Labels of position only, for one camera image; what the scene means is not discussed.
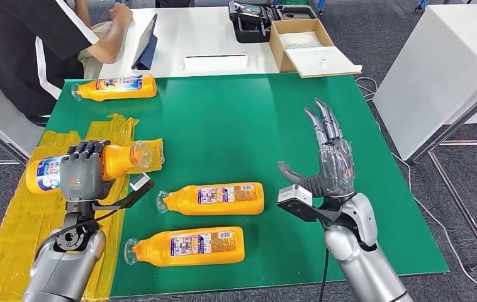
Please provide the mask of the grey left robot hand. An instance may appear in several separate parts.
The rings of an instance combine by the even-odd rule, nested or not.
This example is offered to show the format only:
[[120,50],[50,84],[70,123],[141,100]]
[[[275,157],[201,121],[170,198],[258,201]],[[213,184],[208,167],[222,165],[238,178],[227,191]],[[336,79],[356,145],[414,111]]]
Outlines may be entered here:
[[109,140],[81,141],[60,161],[60,189],[69,201],[103,200],[113,181],[103,179],[103,152]]

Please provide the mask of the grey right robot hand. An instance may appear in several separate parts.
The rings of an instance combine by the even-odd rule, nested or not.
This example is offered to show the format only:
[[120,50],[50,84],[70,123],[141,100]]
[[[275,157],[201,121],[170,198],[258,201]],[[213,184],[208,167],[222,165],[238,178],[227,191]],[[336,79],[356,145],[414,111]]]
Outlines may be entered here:
[[313,197],[343,198],[355,192],[354,159],[350,143],[344,138],[333,110],[321,99],[315,99],[320,111],[317,117],[310,108],[304,112],[311,120],[319,147],[320,171],[313,176],[303,176],[279,161],[280,174],[292,184],[312,193]]

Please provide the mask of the person's right hand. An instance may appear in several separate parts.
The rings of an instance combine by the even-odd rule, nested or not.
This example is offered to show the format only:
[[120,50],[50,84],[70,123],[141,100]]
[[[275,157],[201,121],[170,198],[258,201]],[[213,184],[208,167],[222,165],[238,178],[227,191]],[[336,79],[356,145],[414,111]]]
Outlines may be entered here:
[[109,10],[109,15],[113,22],[128,26],[132,20],[131,9],[122,2],[115,2],[113,7]]

